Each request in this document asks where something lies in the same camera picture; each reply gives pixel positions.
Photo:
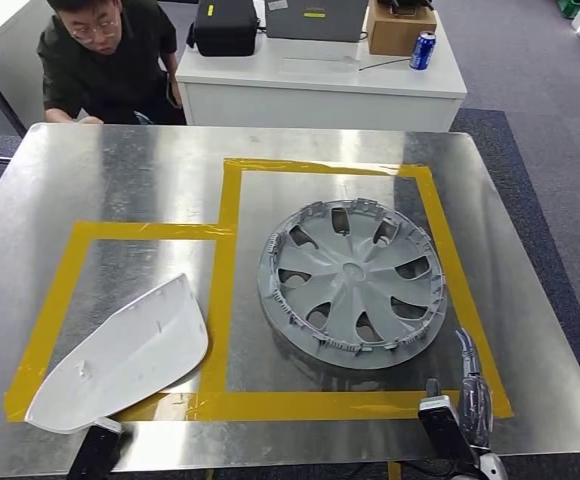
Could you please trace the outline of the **person's left hand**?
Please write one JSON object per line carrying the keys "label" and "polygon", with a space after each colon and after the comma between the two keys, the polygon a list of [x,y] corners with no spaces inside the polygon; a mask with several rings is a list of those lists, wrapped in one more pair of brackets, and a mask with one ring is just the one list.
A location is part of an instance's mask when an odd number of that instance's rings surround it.
{"label": "person's left hand", "polygon": [[183,108],[183,103],[178,88],[178,84],[173,74],[167,74],[166,96],[174,108]]}

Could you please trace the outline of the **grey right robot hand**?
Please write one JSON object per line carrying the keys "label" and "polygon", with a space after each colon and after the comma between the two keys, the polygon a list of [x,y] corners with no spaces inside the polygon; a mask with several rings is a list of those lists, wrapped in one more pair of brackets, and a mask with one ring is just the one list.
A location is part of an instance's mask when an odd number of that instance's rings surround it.
{"label": "grey right robot hand", "polygon": [[461,346],[463,378],[457,407],[461,430],[469,444],[489,450],[493,426],[492,393],[482,375],[477,348],[465,329],[455,331]]}

